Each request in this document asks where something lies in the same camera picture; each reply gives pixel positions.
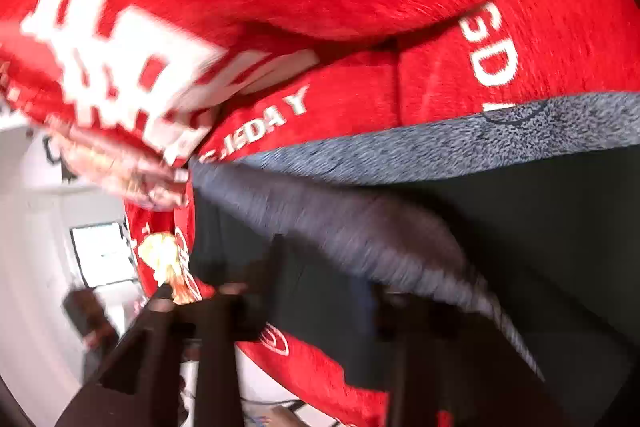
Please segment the black pants with grey waistband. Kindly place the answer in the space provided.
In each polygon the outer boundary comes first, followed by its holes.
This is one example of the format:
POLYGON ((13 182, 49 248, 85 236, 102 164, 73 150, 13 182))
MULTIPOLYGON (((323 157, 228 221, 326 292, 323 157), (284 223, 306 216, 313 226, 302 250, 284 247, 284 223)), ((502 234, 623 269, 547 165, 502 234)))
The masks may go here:
POLYGON ((563 96, 485 115, 193 165, 190 268, 246 280, 274 236, 269 320, 378 389, 349 281, 477 312, 522 338, 570 413, 639 361, 639 98, 563 96))

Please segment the bright window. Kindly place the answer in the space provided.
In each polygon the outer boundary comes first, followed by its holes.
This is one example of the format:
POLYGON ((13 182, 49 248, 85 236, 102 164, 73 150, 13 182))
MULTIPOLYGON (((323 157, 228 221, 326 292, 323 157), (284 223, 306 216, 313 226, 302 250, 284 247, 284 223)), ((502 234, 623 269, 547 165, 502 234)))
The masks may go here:
POLYGON ((88 287, 137 280, 124 224, 119 221, 70 229, 81 278, 88 287))

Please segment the floral patterned pillow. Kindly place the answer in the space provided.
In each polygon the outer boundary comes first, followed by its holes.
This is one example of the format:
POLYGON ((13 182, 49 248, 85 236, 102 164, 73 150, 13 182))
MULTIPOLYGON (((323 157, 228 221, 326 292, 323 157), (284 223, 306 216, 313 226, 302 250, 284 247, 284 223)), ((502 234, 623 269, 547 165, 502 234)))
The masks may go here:
POLYGON ((68 169, 79 178, 152 210, 189 202, 189 171, 171 168, 153 154, 76 126, 58 126, 50 137, 68 169))

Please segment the red bedspread with white letters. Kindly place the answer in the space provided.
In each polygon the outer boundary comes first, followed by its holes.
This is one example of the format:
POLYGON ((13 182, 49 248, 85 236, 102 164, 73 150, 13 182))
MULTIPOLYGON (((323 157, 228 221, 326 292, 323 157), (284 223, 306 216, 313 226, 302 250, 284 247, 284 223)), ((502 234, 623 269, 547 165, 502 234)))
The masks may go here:
POLYGON ((382 425, 416 294, 446 424, 638 424, 636 0, 491 0, 251 98, 200 158, 227 186, 132 233, 183 232, 203 291, 285 235, 241 350, 299 399, 382 425))

